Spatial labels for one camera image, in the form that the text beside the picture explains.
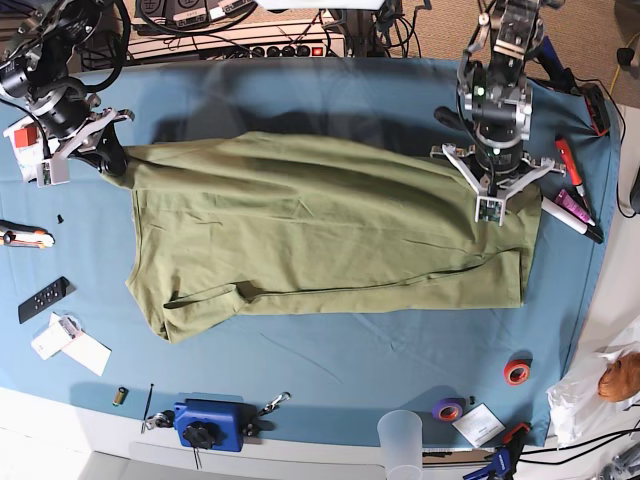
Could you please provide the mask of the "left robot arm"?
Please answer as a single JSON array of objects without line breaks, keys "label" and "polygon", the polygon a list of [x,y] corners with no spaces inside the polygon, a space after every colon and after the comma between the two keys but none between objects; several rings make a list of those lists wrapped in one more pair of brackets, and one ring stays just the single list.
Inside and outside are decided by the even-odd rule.
[{"label": "left robot arm", "polygon": [[481,5],[478,24],[463,50],[456,73],[456,109],[439,107],[441,124],[469,136],[463,154],[454,146],[443,151],[457,161],[477,192],[478,203],[495,206],[512,195],[513,184],[529,174],[519,171],[524,143],[530,138],[533,89],[526,63],[544,38],[540,10],[558,10],[562,1],[492,1]]}]

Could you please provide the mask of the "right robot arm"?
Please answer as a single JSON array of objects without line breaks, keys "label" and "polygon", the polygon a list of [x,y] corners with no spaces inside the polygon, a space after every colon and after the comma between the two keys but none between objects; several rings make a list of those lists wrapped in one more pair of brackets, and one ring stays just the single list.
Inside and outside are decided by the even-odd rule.
[{"label": "right robot arm", "polygon": [[[121,33],[111,36],[112,70],[87,85],[70,75],[74,51],[97,31],[104,12],[114,9]],[[131,21],[121,1],[52,1],[37,7],[1,52],[1,102],[24,113],[7,127],[22,178],[40,187],[69,182],[69,162],[77,159],[98,172],[119,177],[127,155],[115,125],[131,121],[131,111],[103,108],[100,92],[120,76],[126,60]]]}]

